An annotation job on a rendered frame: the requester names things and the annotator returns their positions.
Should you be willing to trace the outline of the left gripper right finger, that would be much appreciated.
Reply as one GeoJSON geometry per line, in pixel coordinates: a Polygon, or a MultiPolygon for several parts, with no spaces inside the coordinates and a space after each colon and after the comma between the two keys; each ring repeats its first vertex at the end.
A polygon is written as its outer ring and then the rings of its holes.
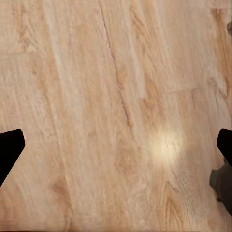
{"type": "Polygon", "coordinates": [[[232,130],[220,129],[217,146],[229,165],[232,166],[232,130]]]}

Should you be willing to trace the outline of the cauldron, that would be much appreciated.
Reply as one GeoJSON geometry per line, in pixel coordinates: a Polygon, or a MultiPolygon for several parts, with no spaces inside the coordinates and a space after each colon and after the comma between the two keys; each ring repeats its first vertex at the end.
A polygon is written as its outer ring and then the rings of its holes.
{"type": "Polygon", "coordinates": [[[209,185],[216,187],[220,198],[218,202],[223,203],[228,213],[232,216],[232,166],[227,160],[219,170],[212,170],[209,185]]]}

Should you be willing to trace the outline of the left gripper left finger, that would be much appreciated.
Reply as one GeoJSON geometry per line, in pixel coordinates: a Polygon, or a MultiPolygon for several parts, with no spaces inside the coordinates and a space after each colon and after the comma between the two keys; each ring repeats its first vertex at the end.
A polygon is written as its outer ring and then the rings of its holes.
{"type": "Polygon", "coordinates": [[[25,148],[21,129],[0,134],[0,186],[25,148]]]}

